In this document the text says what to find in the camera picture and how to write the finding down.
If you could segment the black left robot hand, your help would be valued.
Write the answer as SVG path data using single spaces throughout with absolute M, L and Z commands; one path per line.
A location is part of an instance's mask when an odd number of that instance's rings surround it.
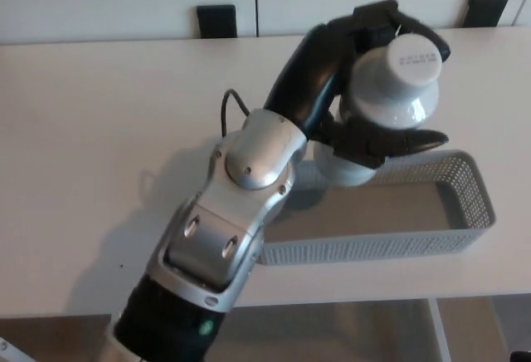
M 419 126 L 437 106 L 437 78 L 450 54 L 448 43 L 396 0 L 372 2 L 313 27 L 264 107 L 334 157 L 378 169 L 448 142 Z

